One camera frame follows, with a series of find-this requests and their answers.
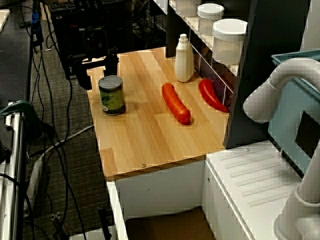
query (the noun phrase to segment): white cabinet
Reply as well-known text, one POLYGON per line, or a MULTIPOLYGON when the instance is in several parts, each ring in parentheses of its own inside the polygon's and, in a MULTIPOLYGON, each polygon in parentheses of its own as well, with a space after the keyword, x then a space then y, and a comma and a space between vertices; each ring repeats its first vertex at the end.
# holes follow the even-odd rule
POLYGON ((270 141, 107 182, 119 240, 126 221, 202 207, 216 240, 277 240, 273 225, 301 178, 270 141))
POLYGON ((248 239, 205 160, 107 182, 107 187, 119 240, 128 239, 126 220, 180 213, 200 206, 217 240, 235 236, 238 240, 248 239))

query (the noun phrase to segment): wooden board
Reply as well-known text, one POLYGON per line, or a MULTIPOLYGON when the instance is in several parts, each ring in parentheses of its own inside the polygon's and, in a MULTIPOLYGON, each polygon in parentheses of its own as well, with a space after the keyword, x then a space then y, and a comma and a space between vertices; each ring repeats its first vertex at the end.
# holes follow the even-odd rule
POLYGON ((208 153, 225 150, 229 114, 203 100, 196 73, 189 82, 178 82, 175 58, 166 58, 164 47, 118 57, 126 105, 121 115, 103 113, 98 81, 104 68, 88 70, 92 90, 87 93, 107 181, 203 160, 208 153), (191 112, 191 125, 180 124, 167 108, 161 93, 164 83, 174 85, 191 112))

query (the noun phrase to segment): bottle cap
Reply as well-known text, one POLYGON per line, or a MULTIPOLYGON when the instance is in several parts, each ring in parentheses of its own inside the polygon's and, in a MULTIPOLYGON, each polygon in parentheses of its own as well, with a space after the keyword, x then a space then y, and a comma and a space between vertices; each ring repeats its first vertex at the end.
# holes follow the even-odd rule
POLYGON ((181 34, 179 38, 179 43, 184 44, 188 42, 187 34, 181 34))

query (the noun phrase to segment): wall tile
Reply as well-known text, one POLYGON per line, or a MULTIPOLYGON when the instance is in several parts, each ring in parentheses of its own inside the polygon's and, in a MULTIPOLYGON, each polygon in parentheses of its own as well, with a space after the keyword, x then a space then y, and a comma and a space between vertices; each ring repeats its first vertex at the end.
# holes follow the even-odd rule
POLYGON ((202 78, 210 79, 212 81, 215 95, 217 96, 219 101, 223 103, 226 85, 215 74, 215 72, 211 69, 211 67, 207 64, 207 62, 204 61, 202 58, 200 58, 199 75, 202 78))
POLYGON ((199 63, 200 63, 200 55, 197 53, 197 51, 192 48, 193 51, 193 64, 194 64, 194 69, 196 70, 197 73, 199 73, 199 63))
POLYGON ((232 96, 233 96, 233 93, 230 91, 229 88, 226 87, 223 105, 229 110, 230 110, 232 96))
POLYGON ((190 42, 195 49, 201 54, 206 62, 211 65, 212 62, 212 51, 204 44, 204 42, 191 30, 190 42))
POLYGON ((212 59, 212 68, 215 72, 224 80, 224 82, 231 88, 234 89, 237 77, 223 64, 216 62, 212 59))

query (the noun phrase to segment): red chili pepper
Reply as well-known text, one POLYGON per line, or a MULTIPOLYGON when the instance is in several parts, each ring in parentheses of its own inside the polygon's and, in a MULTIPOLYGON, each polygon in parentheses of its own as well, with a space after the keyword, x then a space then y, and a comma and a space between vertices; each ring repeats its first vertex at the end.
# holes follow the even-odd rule
POLYGON ((185 125, 190 124, 191 113, 177 96, 175 87, 171 83, 165 83, 161 90, 167 107, 172 112, 174 117, 179 121, 179 123, 185 125))
POLYGON ((225 112, 228 112, 228 109, 219 101, 219 99, 216 96, 214 86, 210 79, 203 79, 199 83, 199 90, 203 97, 203 99, 206 101, 207 104, 209 104, 211 107, 225 112))

